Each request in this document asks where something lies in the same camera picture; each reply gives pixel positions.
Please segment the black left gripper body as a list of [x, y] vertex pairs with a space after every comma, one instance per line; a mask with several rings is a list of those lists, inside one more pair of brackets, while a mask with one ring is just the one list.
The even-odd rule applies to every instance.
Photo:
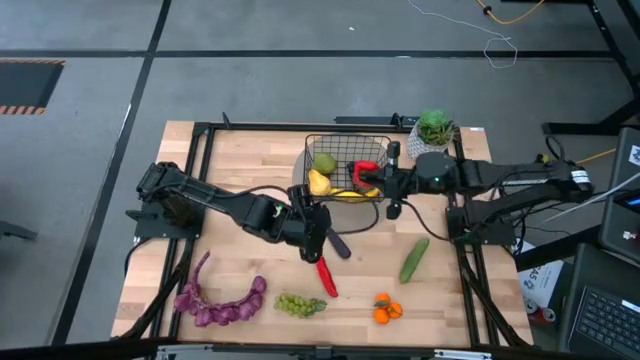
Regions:
[[306, 184], [289, 187], [287, 195], [291, 209], [285, 220], [285, 242], [299, 249], [302, 260], [317, 263], [331, 227], [329, 209], [314, 200]]

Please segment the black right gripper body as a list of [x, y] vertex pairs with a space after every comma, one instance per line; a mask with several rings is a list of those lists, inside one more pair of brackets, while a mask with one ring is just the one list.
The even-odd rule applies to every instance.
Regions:
[[402, 212], [401, 202], [406, 199], [410, 183], [414, 180], [416, 167], [399, 168], [401, 144], [392, 141], [387, 146], [387, 164], [383, 168], [383, 194], [390, 200], [386, 207], [386, 218], [397, 219]]

